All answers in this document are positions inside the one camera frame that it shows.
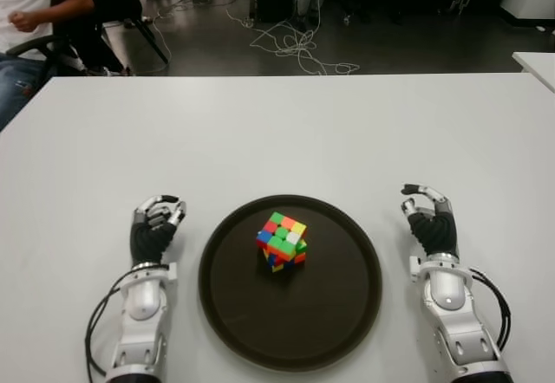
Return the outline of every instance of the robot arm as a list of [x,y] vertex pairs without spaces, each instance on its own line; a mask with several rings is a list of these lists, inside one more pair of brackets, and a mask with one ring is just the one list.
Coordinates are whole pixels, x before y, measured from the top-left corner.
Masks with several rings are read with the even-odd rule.
[[[173,210],[166,204],[173,204]],[[168,290],[177,274],[175,263],[164,266],[161,259],[185,215],[185,203],[167,195],[148,199],[134,212],[133,269],[120,285],[125,300],[122,331],[106,374],[108,383],[164,381],[171,314]]]
[[513,383],[492,336],[481,323],[471,292],[473,274],[459,265],[457,233],[449,200],[422,185],[405,185],[404,195],[421,194],[434,209],[418,208],[409,198],[402,203],[411,231],[426,251],[427,261],[410,258],[413,282],[434,329],[442,359],[453,383]]

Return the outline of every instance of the brown tray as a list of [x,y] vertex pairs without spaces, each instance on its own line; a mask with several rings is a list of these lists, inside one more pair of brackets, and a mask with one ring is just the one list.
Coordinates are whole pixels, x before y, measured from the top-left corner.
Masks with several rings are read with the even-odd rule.
[[[274,211],[308,226],[308,249],[304,265],[271,273],[255,238]],[[340,360],[363,340],[382,299],[382,272],[369,238],[345,213],[279,195],[242,206],[213,232],[199,292],[231,350],[260,366],[301,372]]]

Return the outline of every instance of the yellow cube sticker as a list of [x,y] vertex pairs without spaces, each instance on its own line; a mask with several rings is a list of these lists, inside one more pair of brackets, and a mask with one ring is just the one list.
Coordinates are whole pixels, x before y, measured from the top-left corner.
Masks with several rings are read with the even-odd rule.
[[302,236],[305,230],[306,230],[306,225],[301,224],[298,221],[296,221],[293,224],[293,227],[291,227],[291,231],[293,233],[297,233],[299,236]]

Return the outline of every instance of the white cable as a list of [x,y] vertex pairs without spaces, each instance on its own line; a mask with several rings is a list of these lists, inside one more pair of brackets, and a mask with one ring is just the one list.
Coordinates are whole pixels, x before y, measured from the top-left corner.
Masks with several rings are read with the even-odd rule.
[[[307,32],[300,32],[299,30],[295,29],[288,21],[282,21],[280,23],[275,24],[268,30],[256,29],[252,28],[249,23],[244,20],[240,20],[236,17],[233,17],[229,13],[229,9],[225,11],[228,17],[233,21],[237,21],[241,23],[244,28],[252,29],[259,32],[260,36],[258,36],[254,41],[252,41],[249,46],[252,48],[260,48],[263,51],[269,52],[274,54],[277,57],[282,56],[295,56],[297,58],[298,66],[308,75],[328,75],[328,68],[334,69],[335,75],[350,75],[360,69],[359,65],[351,64],[348,62],[339,62],[337,64],[331,64],[327,62],[321,62],[314,55],[311,51],[317,49],[317,44],[313,42],[316,33],[320,30],[320,23],[321,23],[321,10],[320,10],[320,0],[317,0],[318,5],[318,24],[315,30],[308,30]],[[295,10],[297,10],[298,0],[295,0]],[[292,31],[292,35],[286,35],[283,39],[283,45],[278,43],[278,39],[271,34],[274,29],[284,28],[287,30]],[[258,41],[263,39],[265,36],[270,38],[273,41],[274,49],[268,49],[262,45],[258,44]],[[303,61],[310,61],[315,63],[318,67],[318,71],[310,71],[304,67]]]
[[156,13],[156,17],[153,19],[153,27],[154,29],[156,29],[156,32],[158,32],[160,34],[160,37],[162,38],[162,43],[164,44],[164,48],[166,48],[167,53],[169,54],[169,58],[167,59],[167,64],[164,64],[164,66],[162,68],[158,68],[158,69],[154,69],[152,71],[141,71],[138,72],[136,74],[154,74],[154,73],[159,73],[161,71],[164,71],[166,68],[169,67],[170,63],[172,62],[172,51],[170,48],[168,48],[167,44],[166,44],[166,38],[164,38],[164,35],[160,32],[160,30],[158,29],[158,27],[156,26],[156,21],[158,19],[169,19],[174,17],[174,12],[176,11],[182,11],[182,10],[187,10],[187,4],[191,3],[191,2],[198,2],[198,1],[202,1],[204,3],[204,5],[208,5],[208,6],[212,6],[212,3],[214,0],[180,0],[179,2],[171,5],[169,7],[169,10],[165,13],[161,13],[162,9],[159,9],[158,12]]

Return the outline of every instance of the green cube sticker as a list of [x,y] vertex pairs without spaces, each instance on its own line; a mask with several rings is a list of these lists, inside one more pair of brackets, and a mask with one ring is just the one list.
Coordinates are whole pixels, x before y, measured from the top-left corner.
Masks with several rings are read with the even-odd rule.
[[273,236],[268,242],[268,245],[273,247],[274,249],[281,249],[281,245],[283,243],[284,241],[281,238]]
[[293,243],[284,241],[279,245],[279,249],[288,256],[295,255],[295,244]]
[[285,240],[285,238],[287,237],[287,233],[289,233],[289,230],[287,230],[283,227],[278,227],[276,229],[276,232],[274,233],[274,235],[276,235],[279,238],[282,238],[283,240]]
[[276,223],[277,225],[280,225],[283,220],[284,220],[284,215],[279,214],[278,212],[274,212],[270,217],[270,221],[272,221],[273,223]]
[[307,247],[306,242],[303,239],[301,239],[297,243],[297,254],[298,255],[303,254],[306,251],[306,247]]

